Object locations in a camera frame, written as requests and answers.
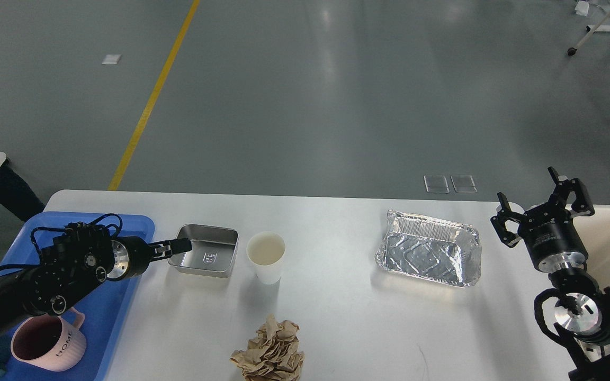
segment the gray floor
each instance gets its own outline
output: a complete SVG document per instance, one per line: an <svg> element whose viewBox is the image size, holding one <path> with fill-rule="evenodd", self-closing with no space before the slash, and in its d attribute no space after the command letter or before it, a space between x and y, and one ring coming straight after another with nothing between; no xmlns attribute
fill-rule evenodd
<svg viewBox="0 0 610 381"><path fill-rule="evenodd" d="M574 4L201 0L120 190L528 207L555 166L610 204L610 34L568 58ZM43 200L107 188L190 5L0 2L0 150Z"/></svg>

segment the chair leg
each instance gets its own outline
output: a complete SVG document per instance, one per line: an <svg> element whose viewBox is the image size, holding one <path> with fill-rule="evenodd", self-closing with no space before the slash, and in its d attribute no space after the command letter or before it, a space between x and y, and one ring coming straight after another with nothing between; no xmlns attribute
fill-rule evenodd
<svg viewBox="0 0 610 381"><path fill-rule="evenodd" d="M610 17L610 11L608 11L608 13L604 16L604 18L599 22L599 24L595 25L595 28L590 29L590 31L588 32L588 34L585 34L585 36L583 37L583 39L581 39L580 41L578 41L578 44L576 44L576 46L574 46L573 48L569 48L569 50L567 50L567 54L569 56L573 56L574 54L576 54L576 51L578 51L580 49L581 46L583 46L583 44L588 41L588 39L590 39L590 37L595 33L595 31L597 29L599 29L599 27L604 24L604 22Z"/></svg>

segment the stainless steel container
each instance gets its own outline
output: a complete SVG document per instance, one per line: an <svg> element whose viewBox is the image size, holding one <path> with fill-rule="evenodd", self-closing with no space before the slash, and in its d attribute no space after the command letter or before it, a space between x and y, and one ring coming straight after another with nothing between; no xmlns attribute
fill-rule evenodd
<svg viewBox="0 0 610 381"><path fill-rule="evenodd" d="M232 272L239 234L233 229L188 224L178 238L189 238L192 250L169 258L176 270L196 275L227 278Z"/></svg>

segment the crumpled brown paper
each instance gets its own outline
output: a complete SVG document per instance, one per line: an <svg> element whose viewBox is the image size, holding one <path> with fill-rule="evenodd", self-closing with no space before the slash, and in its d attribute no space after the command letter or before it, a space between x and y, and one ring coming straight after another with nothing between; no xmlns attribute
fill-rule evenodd
<svg viewBox="0 0 610 381"><path fill-rule="evenodd" d="M247 350L235 350L230 357L248 381L298 381L305 354L298 352L298 325L277 323L273 314L249 340Z"/></svg>

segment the yellow floor line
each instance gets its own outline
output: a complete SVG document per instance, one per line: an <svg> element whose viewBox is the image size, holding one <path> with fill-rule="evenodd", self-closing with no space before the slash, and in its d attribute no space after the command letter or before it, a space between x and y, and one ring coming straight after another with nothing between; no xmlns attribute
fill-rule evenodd
<svg viewBox="0 0 610 381"><path fill-rule="evenodd" d="M162 87L164 86L164 82L166 82L166 78L169 76L169 72L171 71L171 66L174 64L174 60L176 60L176 55L180 49L180 45L182 44L182 39L184 39L185 34L192 22L192 17L194 17L194 12L196 12L196 8L199 6L199 0L194 0L192 6L190 7L190 11L185 17L185 21L182 23L182 27L180 27L180 31L178 32L178 36L176 37L176 42L174 42L174 46L171 48L169 52L169 57L166 59L166 63L164 63L164 67L162 68L162 72L159 73L159 79L157 79L157 83L155 84L155 88L152 89L152 94L150 94L150 99L147 100L147 104L145 105L145 110L142 111L140 115L140 120L138 120L138 125L136 125L136 130L133 131L133 135L131 135L131 140L129 140L128 146L126 146L126 150L124 151L124 155L121 157L121 161L119 161L119 166L116 167L116 171L114 172L114 176L112 176L112 181L110 182L107 190L116 191L119 188L119 184L121 183L121 179L124 177L124 173L126 172L126 168L129 166L129 162L131 161L131 157L133 157L133 152L136 150L138 146L138 141L140 141L140 136L142 132L145 130L145 126L147 125L147 121L150 119L150 114L152 114L152 109L155 108L155 104L157 104L157 99L159 98L159 93L162 92Z"/></svg>

